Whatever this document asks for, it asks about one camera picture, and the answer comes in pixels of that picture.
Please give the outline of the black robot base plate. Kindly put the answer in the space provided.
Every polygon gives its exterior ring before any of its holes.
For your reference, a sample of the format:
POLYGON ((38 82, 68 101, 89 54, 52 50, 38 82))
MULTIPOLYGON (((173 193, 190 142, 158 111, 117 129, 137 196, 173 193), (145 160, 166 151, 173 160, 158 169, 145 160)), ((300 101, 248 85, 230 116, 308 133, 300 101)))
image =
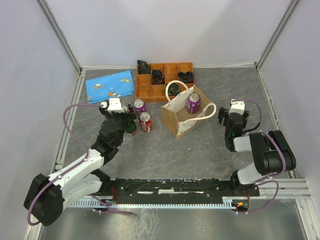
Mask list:
POLYGON ((118 204, 174 205, 221 204, 223 197, 258 197, 254 184, 211 179, 124 179, 117 178, 102 184, 95 196, 111 197, 118 204))

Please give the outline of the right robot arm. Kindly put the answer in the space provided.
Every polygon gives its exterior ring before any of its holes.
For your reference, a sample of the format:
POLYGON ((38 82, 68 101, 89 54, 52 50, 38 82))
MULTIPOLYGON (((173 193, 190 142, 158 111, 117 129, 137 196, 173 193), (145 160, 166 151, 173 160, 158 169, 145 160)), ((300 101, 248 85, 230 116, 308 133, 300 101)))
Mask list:
POLYGON ((216 190, 231 192, 236 196, 256 192, 255 183, 292 171, 297 166, 296 158, 280 130, 267 134, 253 132, 260 122, 251 129, 245 129, 250 112, 234 105, 229 109, 221 107, 218 123, 225 127, 225 146, 230 152, 251 152, 253 162, 232 173, 229 183, 219 180, 216 190))

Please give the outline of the purple soda can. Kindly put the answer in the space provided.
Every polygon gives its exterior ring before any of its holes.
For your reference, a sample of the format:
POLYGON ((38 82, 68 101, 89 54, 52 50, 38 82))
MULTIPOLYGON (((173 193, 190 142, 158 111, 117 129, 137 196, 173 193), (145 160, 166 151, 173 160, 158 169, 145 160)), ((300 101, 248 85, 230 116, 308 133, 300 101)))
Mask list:
POLYGON ((137 115, 137 119, 140 118, 140 115, 141 113, 144 113, 147 111, 147 107, 146 107, 146 103, 143 99, 135 99, 134 102, 133 102, 133 108, 134 108, 134 111, 137 115))
POLYGON ((186 108, 190 114, 195 114, 199 110, 201 98, 197 93, 192 93, 187 98, 186 108))

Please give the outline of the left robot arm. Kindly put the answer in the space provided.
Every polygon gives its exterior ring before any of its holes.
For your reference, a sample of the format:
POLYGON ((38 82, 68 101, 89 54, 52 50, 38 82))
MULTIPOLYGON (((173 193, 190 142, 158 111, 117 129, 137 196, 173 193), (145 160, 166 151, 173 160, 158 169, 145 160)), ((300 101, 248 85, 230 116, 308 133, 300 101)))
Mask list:
POLYGON ((105 116, 96 141, 84 155, 48 176, 42 173, 31 182, 23 206, 30 226, 49 226, 65 208, 77 200, 98 193, 106 195, 111 189, 110 177, 100 168, 110 162, 123 143, 126 125, 136 119, 132 105, 119 111, 100 106, 105 116))

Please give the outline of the green glass bottle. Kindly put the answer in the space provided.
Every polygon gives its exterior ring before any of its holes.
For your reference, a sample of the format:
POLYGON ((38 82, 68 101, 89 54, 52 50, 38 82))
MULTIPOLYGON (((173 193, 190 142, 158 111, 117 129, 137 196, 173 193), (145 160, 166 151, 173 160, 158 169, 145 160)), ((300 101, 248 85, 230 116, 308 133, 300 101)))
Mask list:
POLYGON ((133 135, 135 135, 137 133, 137 125, 136 125, 136 122, 134 120, 131 120, 130 122, 128 122, 126 124, 125 132, 129 136, 133 136, 133 135))

